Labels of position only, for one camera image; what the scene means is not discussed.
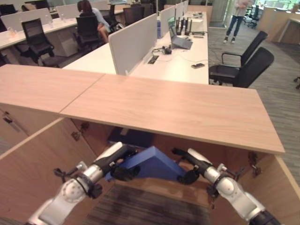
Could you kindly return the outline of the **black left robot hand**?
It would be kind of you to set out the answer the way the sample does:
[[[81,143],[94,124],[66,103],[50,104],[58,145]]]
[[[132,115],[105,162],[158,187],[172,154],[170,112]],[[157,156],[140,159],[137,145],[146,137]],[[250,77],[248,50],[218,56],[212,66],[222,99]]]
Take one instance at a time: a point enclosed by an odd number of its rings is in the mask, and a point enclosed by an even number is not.
[[[140,172],[139,166],[131,169],[122,167],[117,161],[128,159],[138,152],[134,147],[117,142],[105,150],[92,164],[99,167],[103,176],[110,174],[114,179],[121,181],[133,180]]]

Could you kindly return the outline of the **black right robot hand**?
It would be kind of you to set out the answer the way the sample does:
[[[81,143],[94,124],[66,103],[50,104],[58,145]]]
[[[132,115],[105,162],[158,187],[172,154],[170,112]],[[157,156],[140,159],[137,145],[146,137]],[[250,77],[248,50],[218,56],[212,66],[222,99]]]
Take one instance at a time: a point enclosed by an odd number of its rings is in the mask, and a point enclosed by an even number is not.
[[[179,183],[191,185],[198,180],[200,175],[207,178],[207,170],[212,167],[213,164],[206,157],[192,148],[189,148],[187,151],[173,148],[172,153],[181,156],[181,159],[188,161],[193,166],[192,170],[189,170],[183,176],[178,176],[177,180]]]

